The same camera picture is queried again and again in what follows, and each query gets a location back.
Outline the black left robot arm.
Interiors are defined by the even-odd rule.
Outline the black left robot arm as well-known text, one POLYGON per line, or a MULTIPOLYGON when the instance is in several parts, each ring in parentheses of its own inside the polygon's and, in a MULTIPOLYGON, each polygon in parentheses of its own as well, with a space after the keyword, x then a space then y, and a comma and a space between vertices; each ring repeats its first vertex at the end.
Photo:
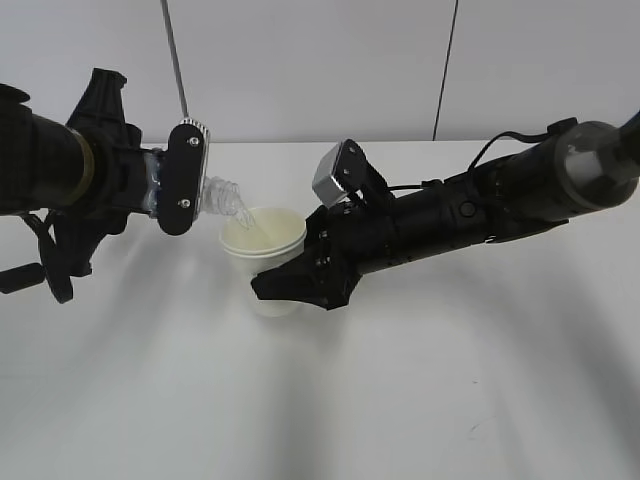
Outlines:
POLYGON ((130 214, 155 216, 157 169, 142 132, 126 121, 119 72, 96 68, 65 123, 35 114, 29 95, 1 87, 1 213, 35 234, 39 259, 1 274, 1 291, 47 283, 57 302, 130 214))

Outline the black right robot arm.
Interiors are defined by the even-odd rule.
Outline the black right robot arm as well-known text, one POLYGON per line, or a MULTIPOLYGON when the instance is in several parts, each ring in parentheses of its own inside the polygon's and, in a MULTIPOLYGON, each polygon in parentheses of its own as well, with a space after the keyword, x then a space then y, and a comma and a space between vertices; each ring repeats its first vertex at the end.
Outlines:
POLYGON ((639 121, 615 127, 568 118, 520 135, 521 152, 445 180, 390 186, 353 140, 320 161, 320 206, 306 220, 303 251, 251 282, 261 300, 346 306, 370 273, 478 244, 519 240, 572 218, 617 207, 639 184, 639 121))

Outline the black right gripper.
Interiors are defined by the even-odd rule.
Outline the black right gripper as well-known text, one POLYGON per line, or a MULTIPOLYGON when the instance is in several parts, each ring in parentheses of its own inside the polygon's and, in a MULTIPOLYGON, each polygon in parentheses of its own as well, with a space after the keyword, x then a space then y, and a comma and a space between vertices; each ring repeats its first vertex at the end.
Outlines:
POLYGON ((298 257, 251 280, 260 300, 286 300, 333 310, 349 304, 361 279, 400 264, 400 199, 386 206, 348 201, 319 207, 307 218, 298 257))

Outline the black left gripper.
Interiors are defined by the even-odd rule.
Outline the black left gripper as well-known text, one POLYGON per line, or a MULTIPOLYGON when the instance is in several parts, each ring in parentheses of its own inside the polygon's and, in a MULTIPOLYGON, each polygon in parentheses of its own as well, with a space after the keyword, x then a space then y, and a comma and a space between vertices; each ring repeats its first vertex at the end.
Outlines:
POLYGON ((61 304, 73 298, 72 279, 92 273, 91 258, 108 236, 125 230, 132 213, 145 214, 149 190, 142 132, 125 120, 119 72, 95 68, 66 123, 85 155, 83 193, 50 208, 39 249, 47 284, 61 304))

